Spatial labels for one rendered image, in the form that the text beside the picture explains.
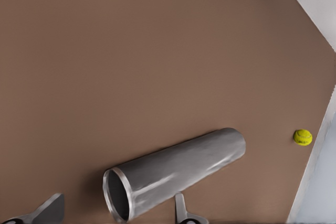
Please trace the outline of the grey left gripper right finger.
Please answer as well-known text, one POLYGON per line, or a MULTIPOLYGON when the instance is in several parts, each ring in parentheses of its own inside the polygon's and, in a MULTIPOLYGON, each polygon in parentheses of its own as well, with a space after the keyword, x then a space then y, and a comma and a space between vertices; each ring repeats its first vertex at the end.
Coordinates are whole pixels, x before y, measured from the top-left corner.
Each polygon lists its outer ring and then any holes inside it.
POLYGON ((188 212, 184 195, 177 193, 175 195, 175 224, 209 224, 209 221, 204 217, 188 212))

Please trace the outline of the grey metal tennis tube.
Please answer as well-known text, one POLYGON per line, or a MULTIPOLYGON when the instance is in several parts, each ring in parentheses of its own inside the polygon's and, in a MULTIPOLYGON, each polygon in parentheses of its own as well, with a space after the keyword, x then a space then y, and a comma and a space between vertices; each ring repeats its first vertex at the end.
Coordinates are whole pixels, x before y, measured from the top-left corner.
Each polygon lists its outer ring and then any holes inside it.
POLYGON ((127 223, 241 158, 241 133, 224 128, 105 171, 103 194, 119 223, 127 223))

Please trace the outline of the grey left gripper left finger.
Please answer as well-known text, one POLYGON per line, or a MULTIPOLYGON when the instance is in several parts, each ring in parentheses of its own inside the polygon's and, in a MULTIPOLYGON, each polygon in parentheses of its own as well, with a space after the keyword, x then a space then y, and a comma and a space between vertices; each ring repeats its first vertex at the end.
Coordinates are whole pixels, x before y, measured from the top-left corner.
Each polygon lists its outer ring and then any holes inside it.
POLYGON ((62 224, 65 215, 65 197, 56 193, 35 211, 10 218, 1 224, 62 224))

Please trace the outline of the yellow tennis ball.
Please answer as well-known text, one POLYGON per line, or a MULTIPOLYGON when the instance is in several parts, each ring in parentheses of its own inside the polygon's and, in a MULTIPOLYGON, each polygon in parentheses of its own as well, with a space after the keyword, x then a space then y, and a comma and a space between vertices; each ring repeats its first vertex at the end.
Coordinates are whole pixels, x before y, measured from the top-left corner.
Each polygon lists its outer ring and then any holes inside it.
POLYGON ((294 132, 293 140, 300 146, 307 146, 312 142, 312 134, 305 129, 299 129, 294 132))

